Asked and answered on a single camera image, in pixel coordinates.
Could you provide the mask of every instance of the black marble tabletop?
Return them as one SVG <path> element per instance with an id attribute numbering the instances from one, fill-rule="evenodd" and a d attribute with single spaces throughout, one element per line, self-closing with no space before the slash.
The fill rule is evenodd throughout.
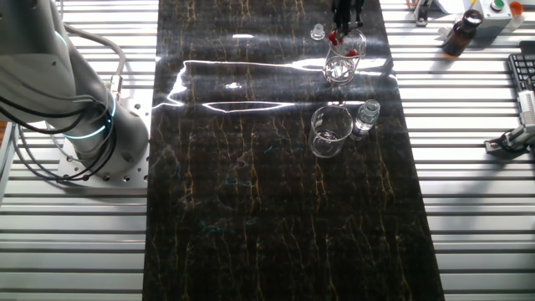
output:
<path id="1" fill-rule="evenodd" d="M 443 300 L 377 0 L 350 84 L 322 74 L 329 0 L 160 0 L 144 300 Z M 312 113 L 377 99 L 319 159 Z"/>

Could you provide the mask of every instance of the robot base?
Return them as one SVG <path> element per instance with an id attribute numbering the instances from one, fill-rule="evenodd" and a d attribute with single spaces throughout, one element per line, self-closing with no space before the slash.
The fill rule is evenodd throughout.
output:
<path id="1" fill-rule="evenodd" d="M 64 151 L 76 158 L 76 152 L 72 143 L 65 139 Z M 149 174 L 149 147 L 145 150 L 143 158 L 128 171 L 111 175 L 101 175 L 100 173 L 91 176 L 87 181 L 77 181 L 76 184 L 88 188 L 147 188 L 147 178 Z M 58 174 L 70 175 L 82 171 L 85 166 L 77 161 L 68 161 L 66 156 L 62 156 L 59 162 Z"/>

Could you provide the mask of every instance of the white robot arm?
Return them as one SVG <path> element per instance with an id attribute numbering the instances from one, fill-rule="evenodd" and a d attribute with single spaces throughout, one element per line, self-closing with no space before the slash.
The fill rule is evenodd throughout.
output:
<path id="1" fill-rule="evenodd" d="M 64 134 L 89 175 L 131 168 L 145 153 L 148 132 L 118 102 L 120 75 L 112 93 L 70 42 L 51 0 L 0 0 L 0 16 L 0 120 Z M 55 130 L 28 125 L 42 120 Z"/>

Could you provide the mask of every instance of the brown glass bottle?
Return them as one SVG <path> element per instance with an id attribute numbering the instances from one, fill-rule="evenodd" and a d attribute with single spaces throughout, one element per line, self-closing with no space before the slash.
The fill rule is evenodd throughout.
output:
<path id="1" fill-rule="evenodd" d="M 466 11 L 462 20 L 453 25 L 453 29 L 448 33 L 446 41 L 442 44 L 442 50 L 452 56 L 461 55 L 476 36 L 477 27 L 482 22 L 483 15 L 477 10 Z"/>

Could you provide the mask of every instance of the white box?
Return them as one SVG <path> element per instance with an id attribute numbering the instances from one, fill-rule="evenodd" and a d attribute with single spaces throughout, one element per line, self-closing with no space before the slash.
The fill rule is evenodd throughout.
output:
<path id="1" fill-rule="evenodd" d="M 471 9 L 476 9 L 483 14 L 485 20 L 477 28 L 476 38 L 495 38 L 511 22 L 512 15 L 509 2 L 503 1 L 503 8 L 497 12 L 491 8 L 493 0 L 477 0 Z"/>

